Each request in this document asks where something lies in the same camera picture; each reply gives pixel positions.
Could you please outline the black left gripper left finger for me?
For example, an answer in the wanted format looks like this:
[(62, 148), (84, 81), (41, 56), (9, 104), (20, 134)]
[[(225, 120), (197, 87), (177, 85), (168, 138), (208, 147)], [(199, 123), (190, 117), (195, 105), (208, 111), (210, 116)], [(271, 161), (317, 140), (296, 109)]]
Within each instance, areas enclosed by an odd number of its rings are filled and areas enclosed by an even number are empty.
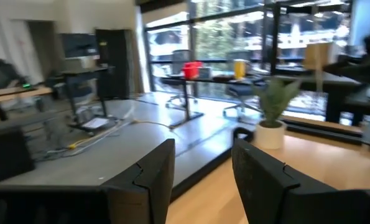
[(175, 140), (167, 139), (102, 184), (111, 224), (165, 224), (175, 169)]

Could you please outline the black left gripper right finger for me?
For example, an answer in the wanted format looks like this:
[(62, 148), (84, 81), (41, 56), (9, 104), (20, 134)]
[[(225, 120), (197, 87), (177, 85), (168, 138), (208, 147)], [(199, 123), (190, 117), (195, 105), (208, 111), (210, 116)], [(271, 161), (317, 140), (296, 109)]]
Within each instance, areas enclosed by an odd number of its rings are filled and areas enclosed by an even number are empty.
[(335, 188), (272, 157), (242, 139), (231, 149), (233, 173), (250, 224), (291, 224), (284, 220), (292, 190), (334, 191)]

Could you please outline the snake plant in white pot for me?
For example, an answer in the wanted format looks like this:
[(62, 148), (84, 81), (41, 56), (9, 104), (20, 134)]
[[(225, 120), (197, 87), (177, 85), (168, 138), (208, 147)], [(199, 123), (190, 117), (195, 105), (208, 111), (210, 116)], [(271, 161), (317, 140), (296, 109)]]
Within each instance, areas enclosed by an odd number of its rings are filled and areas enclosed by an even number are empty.
[(256, 125), (254, 140), (263, 149), (279, 149), (284, 144), (286, 124), (280, 120), (282, 113), (300, 91), (300, 79), (285, 84), (273, 77), (264, 88), (251, 85), (251, 90), (259, 98), (259, 109), (263, 118)]

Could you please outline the black standing desk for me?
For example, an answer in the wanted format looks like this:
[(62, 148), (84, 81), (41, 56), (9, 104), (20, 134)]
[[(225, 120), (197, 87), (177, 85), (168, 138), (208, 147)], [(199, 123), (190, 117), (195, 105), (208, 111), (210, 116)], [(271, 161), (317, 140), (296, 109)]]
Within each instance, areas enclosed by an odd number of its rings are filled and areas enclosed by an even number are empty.
[[(268, 81), (270, 79), (271, 78), (267, 77), (267, 76), (258, 76), (256, 78), (251, 78), (251, 77), (247, 78), (246, 77), (246, 78), (243, 78), (241, 80), (241, 82), (251, 83), (253, 81), (256, 81), (255, 84), (250, 84), (250, 85), (251, 86), (253, 86), (253, 85), (256, 86), (257, 90), (259, 90), (262, 87), (265, 87), (267, 85), (266, 81)], [(225, 84), (225, 85), (228, 86), (229, 84), (233, 83), (234, 77), (233, 76), (228, 76), (228, 75), (221, 75), (221, 76), (213, 77), (213, 78), (210, 78), (210, 79), (196, 78), (196, 79), (193, 79), (193, 80), (187, 80), (183, 76), (181, 76), (181, 77), (177, 77), (177, 78), (162, 77), (162, 80), (175, 80), (175, 81), (180, 82), (180, 84), (182, 85), (183, 94), (184, 94), (184, 103), (185, 103), (184, 106), (183, 106), (185, 108), (185, 119), (183, 121), (181, 121), (180, 123), (177, 123), (177, 126), (180, 126), (181, 124), (183, 124), (187, 121), (191, 121), (193, 119), (199, 118), (199, 117), (204, 115), (203, 113), (199, 113), (197, 115), (191, 115), (190, 114), (189, 99), (192, 96), (188, 93), (188, 88), (187, 88), (188, 84), (194, 84), (196, 82), (201, 82), (201, 83)]]

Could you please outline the grey mesh office chair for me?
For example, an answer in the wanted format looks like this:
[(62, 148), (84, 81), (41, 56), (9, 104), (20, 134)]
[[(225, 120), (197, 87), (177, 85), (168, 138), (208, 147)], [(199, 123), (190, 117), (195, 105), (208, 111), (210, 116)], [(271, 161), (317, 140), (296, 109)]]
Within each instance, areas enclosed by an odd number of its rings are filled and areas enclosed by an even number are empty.
[[(169, 78), (177, 78), (183, 75), (182, 68), (185, 63), (190, 62), (190, 51), (189, 50), (174, 50), (172, 52), (172, 66), (171, 74)], [(174, 105), (174, 101), (178, 100), (182, 106), (184, 106), (184, 94), (183, 88), (180, 82), (175, 80), (162, 80), (162, 83), (170, 87), (174, 87), (180, 92), (177, 95), (171, 96), (170, 99), (165, 103), (167, 108)]]
[[(231, 60), (231, 65), (229, 66), (232, 69), (233, 69), (233, 60), (235, 60), (235, 59)], [(261, 112), (258, 107), (248, 105), (246, 103), (246, 100), (248, 100), (252, 96), (254, 96), (254, 93), (251, 90), (250, 84), (255, 84), (256, 81), (253, 81), (251, 83), (243, 83), (243, 82), (241, 82), (242, 79), (237, 80), (237, 79), (234, 78), (233, 83), (229, 84), (226, 87), (225, 93), (229, 96), (232, 96), (233, 98), (238, 99), (240, 101), (240, 103), (236, 104), (234, 106), (224, 108), (223, 109), (223, 116), (226, 116), (226, 111), (229, 110), (229, 109), (236, 109), (236, 111), (238, 113), (238, 120), (241, 119), (241, 115), (244, 113), (246, 108), (257, 111), (257, 112)]]

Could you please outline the laptop computer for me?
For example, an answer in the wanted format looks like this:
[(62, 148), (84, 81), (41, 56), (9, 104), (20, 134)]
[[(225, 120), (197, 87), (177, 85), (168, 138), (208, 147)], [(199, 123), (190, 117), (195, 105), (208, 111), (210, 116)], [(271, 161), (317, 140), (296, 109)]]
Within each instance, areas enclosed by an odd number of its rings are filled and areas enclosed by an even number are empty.
[(363, 96), (366, 87), (356, 80), (324, 73), (322, 92), (328, 95), (325, 120), (339, 123), (340, 114), (350, 112), (354, 114), (352, 125), (357, 126), (364, 115), (370, 115), (370, 101)]

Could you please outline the yellow canister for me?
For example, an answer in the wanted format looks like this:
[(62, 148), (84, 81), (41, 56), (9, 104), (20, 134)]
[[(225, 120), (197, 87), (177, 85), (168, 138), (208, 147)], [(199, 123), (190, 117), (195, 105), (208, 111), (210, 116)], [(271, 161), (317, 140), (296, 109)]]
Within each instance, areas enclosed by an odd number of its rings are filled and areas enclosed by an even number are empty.
[(233, 70), (235, 79), (239, 80), (245, 77), (246, 75), (247, 61), (243, 59), (233, 60)]

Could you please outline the grey-green small box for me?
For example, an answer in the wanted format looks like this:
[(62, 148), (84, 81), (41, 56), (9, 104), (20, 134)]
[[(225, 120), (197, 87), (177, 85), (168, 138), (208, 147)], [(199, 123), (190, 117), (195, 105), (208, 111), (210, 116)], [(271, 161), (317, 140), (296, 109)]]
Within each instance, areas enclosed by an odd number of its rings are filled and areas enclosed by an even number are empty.
[(212, 74), (212, 68), (211, 67), (200, 67), (198, 69), (199, 72), (199, 78), (201, 79), (210, 79)]

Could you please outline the red plastic box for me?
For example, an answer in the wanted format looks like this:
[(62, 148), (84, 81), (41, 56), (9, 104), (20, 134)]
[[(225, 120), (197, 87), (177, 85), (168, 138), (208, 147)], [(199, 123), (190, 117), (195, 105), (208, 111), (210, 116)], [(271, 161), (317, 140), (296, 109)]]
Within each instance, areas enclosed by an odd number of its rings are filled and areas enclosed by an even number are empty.
[(183, 76), (187, 80), (193, 80), (199, 77), (199, 69), (203, 64), (199, 61), (186, 62), (182, 67)]

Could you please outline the black tall cabinet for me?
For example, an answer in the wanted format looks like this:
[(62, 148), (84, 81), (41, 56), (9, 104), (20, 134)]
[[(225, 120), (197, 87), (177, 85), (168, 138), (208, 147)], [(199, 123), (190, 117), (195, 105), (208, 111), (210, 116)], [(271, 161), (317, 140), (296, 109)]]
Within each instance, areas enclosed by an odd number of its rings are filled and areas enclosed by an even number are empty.
[(95, 30), (100, 67), (108, 70), (99, 76), (100, 96), (110, 100), (129, 98), (127, 40), (124, 30)]

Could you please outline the brown cardboard box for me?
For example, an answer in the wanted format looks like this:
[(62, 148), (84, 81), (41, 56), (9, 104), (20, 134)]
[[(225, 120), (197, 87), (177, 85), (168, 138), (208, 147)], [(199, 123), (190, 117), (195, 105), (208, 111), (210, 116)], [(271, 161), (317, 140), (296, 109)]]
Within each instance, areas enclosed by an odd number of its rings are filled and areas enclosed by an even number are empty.
[(308, 44), (302, 65), (308, 70), (317, 70), (330, 63), (332, 43)]

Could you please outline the black equipment case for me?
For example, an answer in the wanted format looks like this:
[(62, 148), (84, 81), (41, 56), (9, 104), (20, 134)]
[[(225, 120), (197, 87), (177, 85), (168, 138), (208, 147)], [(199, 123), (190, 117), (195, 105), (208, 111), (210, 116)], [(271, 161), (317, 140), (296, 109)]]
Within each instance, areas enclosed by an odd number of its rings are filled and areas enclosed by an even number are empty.
[(22, 129), (0, 129), (0, 181), (35, 169)]

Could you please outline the black metal pole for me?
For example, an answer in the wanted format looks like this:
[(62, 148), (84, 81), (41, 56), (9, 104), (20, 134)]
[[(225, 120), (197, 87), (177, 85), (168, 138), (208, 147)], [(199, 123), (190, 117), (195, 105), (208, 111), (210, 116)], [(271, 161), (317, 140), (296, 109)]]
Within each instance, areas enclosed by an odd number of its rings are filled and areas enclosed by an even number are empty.
[(280, 21), (280, 3), (276, 2), (272, 7), (273, 31), (272, 31), (272, 54), (271, 54), (271, 75), (276, 75), (277, 52), (278, 52), (278, 33)]

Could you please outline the black aluminium table frame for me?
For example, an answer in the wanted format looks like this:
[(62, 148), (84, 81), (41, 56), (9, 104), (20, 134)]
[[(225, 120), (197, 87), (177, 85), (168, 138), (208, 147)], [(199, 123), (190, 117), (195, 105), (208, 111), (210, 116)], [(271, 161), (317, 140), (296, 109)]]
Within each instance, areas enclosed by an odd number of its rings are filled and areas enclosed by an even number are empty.
[[(315, 136), (353, 145), (360, 145), (363, 136), (362, 129), (356, 126), (345, 126), (338, 123), (290, 116), (284, 117), (283, 122), (287, 125), (287, 130), (293, 133), (306, 134), (308, 136)], [(231, 157), (231, 147), (235, 140), (243, 139), (245, 141), (252, 141), (253, 137), (253, 131), (250, 129), (242, 127), (232, 128), (230, 138), (225, 140), (225, 143), (228, 143), (229, 146), (224, 148), (222, 152), (213, 156), (205, 165), (191, 172), (186, 178), (174, 185), (170, 201), (174, 202), (217, 167), (226, 162)]]

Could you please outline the dark wall monitor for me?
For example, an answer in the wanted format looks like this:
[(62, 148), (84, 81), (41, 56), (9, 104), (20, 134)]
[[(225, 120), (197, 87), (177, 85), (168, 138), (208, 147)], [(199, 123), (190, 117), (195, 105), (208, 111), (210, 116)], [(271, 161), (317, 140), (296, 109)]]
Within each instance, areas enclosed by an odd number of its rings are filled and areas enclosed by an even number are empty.
[(94, 34), (62, 33), (60, 38), (66, 58), (98, 55), (98, 44)]

